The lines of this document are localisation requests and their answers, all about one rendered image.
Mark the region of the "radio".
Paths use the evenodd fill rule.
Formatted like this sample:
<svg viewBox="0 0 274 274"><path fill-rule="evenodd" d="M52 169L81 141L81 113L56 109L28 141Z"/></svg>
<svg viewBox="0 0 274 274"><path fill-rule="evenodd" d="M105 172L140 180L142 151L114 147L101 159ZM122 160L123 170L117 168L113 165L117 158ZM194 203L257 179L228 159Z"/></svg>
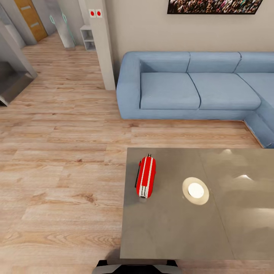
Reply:
<svg viewBox="0 0 274 274"><path fill-rule="evenodd" d="M156 173L156 161L151 156L144 157L139 163L139 173L136 178L135 188L141 198L149 198L153 191L153 182Z"/></svg>

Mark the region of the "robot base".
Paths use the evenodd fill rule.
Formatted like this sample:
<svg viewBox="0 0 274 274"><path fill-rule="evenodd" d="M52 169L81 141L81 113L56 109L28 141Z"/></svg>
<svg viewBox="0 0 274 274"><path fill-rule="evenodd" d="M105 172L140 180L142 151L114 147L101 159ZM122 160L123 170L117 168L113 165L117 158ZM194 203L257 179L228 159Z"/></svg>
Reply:
<svg viewBox="0 0 274 274"><path fill-rule="evenodd" d="M99 260L91 274L183 274L175 260L167 265L126 264L108 265L107 260Z"/></svg>

